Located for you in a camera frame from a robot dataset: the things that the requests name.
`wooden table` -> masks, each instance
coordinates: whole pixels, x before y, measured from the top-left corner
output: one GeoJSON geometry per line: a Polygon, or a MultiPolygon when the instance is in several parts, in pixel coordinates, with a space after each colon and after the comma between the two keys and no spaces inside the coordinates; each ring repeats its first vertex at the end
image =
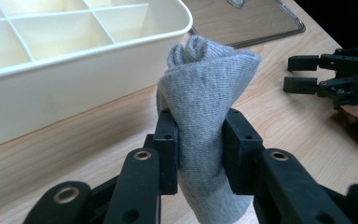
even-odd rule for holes
{"type": "MultiPolygon", "coordinates": [[[[351,133],[329,99],[286,94],[287,59],[333,53],[339,45],[294,1],[287,6],[307,31],[251,47],[263,60],[233,106],[251,121],[265,147],[293,153],[320,184],[346,193],[358,183],[358,134],[351,133]]],[[[334,76],[326,70],[296,76],[334,76]]],[[[125,156],[141,147],[156,121],[156,87],[55,123],[0,145],[0,223],[22,223],[49,188],[67,180],[92,188],[119,174],[125,156]]],[[[162,199],[162,223],[197,223],[181,193],[162,199]]]]}

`gray sock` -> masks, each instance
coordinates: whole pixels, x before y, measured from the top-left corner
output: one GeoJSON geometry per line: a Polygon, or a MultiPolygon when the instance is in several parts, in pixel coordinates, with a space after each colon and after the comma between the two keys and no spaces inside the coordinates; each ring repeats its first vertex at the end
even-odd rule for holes
{"type": "Polygon", "coordinates": [[[201,36],[176,45],[158,82],[158,112],[169,108],[179,127],[179,186],[200,223],[233,223],[250,196],[234,195],[222,164],[222,125],[255,74],[260,56],[201,36]]]}

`wooden tabletop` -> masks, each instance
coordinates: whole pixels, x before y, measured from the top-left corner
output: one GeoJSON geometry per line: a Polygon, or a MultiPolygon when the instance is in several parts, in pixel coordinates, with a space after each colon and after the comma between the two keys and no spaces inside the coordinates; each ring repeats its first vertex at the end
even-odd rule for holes
{"type": "MultiPolygon", "coordinates": [[[[291,74],[290,56],[333,53],[339,45],[293,0],[283,2],[307,31],[251,47],[262,62],[232,107],[250,120],[265,147],[293,153],[317,182],[345,194],[358,183],[358,133],[329,99],[282,90],[283,77],[334,76],[322,69],[291,74]]],[[[61,182],[95,188],[118,175],[125,156],[154,132],[155,96],[150,87],[0,145],[0,223],[22,223],[43,193],[61,182]]],[[[181,193],[163,197],[161,221],[197,223],[181,193]]]]}

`plastic container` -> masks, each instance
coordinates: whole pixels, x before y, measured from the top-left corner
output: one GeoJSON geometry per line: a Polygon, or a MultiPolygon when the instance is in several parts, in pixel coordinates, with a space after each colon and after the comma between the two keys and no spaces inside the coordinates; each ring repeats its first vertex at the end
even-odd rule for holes
{"type": "Polygon", "coordinates": [[[0,0],[0,144],[156,84],[192,24],[180,0],[0,0]]]}

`white storage tray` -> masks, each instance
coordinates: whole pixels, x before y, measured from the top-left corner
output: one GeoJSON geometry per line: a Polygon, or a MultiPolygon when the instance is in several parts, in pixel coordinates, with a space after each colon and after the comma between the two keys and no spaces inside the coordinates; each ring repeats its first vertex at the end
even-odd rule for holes
{"type": "Polygon", "coordinates": [[[0,0],[0,144],[157,82],[180,0],[0,0]]]}

